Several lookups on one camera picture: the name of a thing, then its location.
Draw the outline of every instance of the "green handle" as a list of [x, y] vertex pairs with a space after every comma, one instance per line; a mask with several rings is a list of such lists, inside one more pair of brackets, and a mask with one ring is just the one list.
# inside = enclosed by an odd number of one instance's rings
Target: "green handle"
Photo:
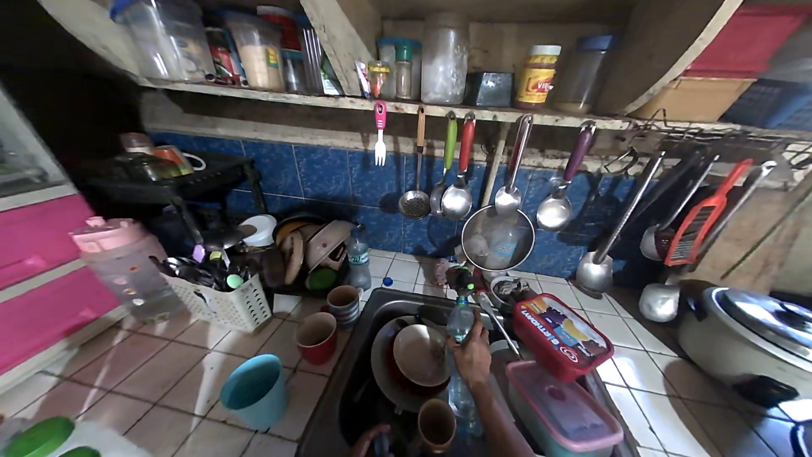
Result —
[[448, 120], [448, 132], [446, 133], [446, 153], [443, 156], [443, 166], [446, 169], [454, 164], [454, 149], [456, 148], [456, 117]]

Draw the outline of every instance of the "purple handle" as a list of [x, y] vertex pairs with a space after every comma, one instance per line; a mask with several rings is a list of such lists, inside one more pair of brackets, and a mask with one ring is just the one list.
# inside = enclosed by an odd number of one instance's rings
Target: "purple handle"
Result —
[[567, 168], [564, 169], [564, 182], [572, 181], [575, 177], [575, 172], [586, 157], [586, 153], [590, 151], [592, 146], [592, 137], [595, 135], [595, 122], [587, 120], [581, 124], [581, 131], [578, 132], [578, 139], [575, 142], [575, 149], [569, 155], [567, 161]]

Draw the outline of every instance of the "white plastic basket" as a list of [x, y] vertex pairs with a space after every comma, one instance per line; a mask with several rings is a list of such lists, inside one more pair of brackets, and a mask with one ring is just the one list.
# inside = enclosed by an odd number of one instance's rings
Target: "white plastic basket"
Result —
[[231, 292], [218, 292], [177, 277], [163, 277], [197, 319], [251, 333], [271, 317], [258, 275]]

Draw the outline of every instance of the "rice cooker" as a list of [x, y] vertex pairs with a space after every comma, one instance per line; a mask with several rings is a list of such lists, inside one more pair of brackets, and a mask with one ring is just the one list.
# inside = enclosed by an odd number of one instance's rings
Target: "rice cooker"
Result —
[[812, 312], [728, 287], [692, 305], [679, 342], [705, 372], [764, 407], [812, 398]]

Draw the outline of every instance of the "red mug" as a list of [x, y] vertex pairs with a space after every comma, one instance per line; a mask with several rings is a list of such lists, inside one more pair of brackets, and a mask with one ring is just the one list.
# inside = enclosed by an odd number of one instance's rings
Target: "red mug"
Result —
[[329, 312], [317, 312], [304, 318], [295, 335], [302, 359], [313, 365], [327, 363], [335, 353], [336, 328], [335, 317]]

